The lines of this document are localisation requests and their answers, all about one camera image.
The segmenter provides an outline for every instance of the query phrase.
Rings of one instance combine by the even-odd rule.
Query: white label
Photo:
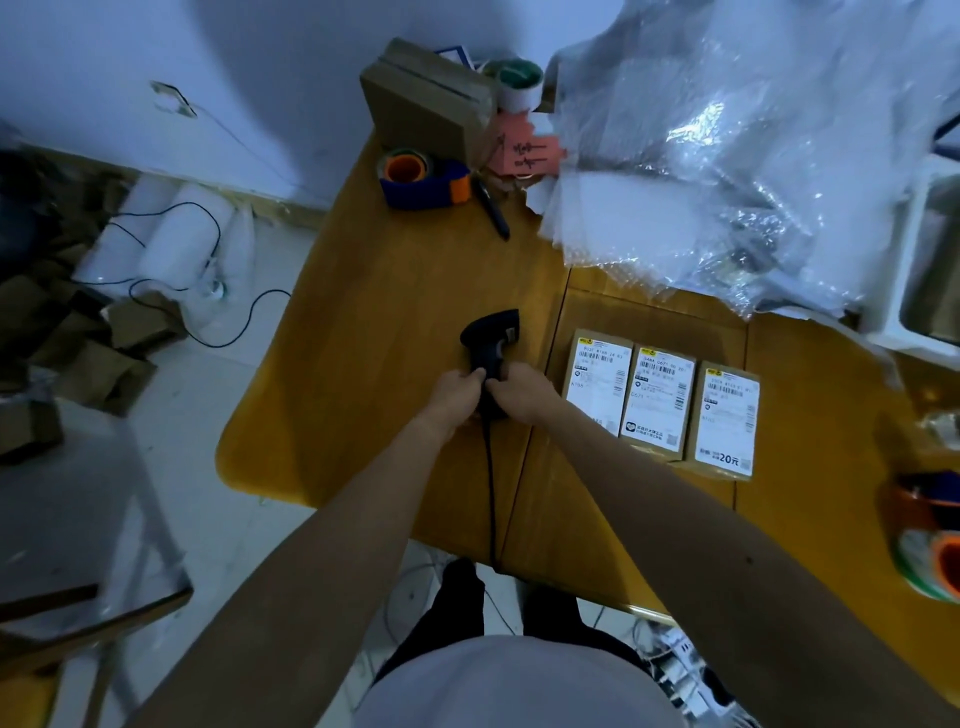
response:
[[[759,403],[758,381],[707,369],[694,457],[733,473],[753,474]]]
[[[640,349],[620,434],[680,452],[693,383],[693,362]]]
[[[630,347],[580,337],[575,342],[567,401],[602,425],[611,435],[620,430],[626,396]]]

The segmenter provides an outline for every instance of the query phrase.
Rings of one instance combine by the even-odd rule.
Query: cardboard box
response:
[[[70,311],[28,361],[36,367],[62,372],[77,358],[87,339],[106,343],[108,332],[107,322]]]
[[[692,356],[635,346],[620,439],[663,462],[682,460],[696,368]]]
[[[620,431],[634,342],[578,328],[566,365],[564,399],[616,437]]]
[[[490,156],[496,82],[418,45],[394,38],[360,74],[376,135],[478,168]]]
[[[924,336],[960,346],[960,218],[940,242],[903,322]]]
[[[683,466],[713,477],[754,474],[760,380],[749,372],[701,362],[697,372]]]
[[[17,398],[0,403],[0,463],[13,465],[63,442],[52,402]]]
[[[54,394],[85,407],[124,417],[150,383],[156,367],[95,341],[84,341],[77,357],[57,377]]]
[[[26,276],[0,283],[0,355],[25,358],[67,314],[39,284]]]
[[[186,338],[177,302],[157,291],[138,296],[137,300],[140,303],[126,299],[107,308],[115,349],[130,356],[143,357]]]

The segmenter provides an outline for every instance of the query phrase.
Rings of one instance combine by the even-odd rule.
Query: barcode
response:
[[[685,402],[686,402],[686,385],[681,382],[677,385],[677,398],[674,400],[673,406],[676,409],[679,409],[681,412],[683,412]]]
[[[596,359],[597,361],[606,361],[606,362],[612,362],[612,361],[613,361],[613,357],[612,357],[612,356],[606,356],[605,354],[602,354],[602,353],[580,352],[580,355],[581,355],[584,359]]]
[[[708,389],[715,389],[717,392],[723,392],[725,395],[734,395],[735,397],[743,397],[743,392],[739,389],[733,389],[732,387],[725,387],[722,384],[715,384],[711,382],[707,385]]]
[[[674,374],[677,373],[676,367],[668,367],[663,364],[658,364],[655,361],[650,361],[649,359],[640,359],[640,366],[645,367],[646,369],[649,369],[654,372],[661,372],[662,374],[666,374],[669,376],[673,376]]]

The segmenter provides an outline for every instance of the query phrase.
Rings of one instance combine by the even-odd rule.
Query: plastic bag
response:
[[[958,86],[960,40],[935,10],[628,2],[558,57],[568,158],[541,234],[567,263],[742,315],[771,299],[856,308]]]

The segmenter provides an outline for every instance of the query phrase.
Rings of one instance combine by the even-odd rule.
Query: stack of boxes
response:
[[[660,462],[712,477],[753,475],[760,382],[747,372],[577,329],[564,398]]]

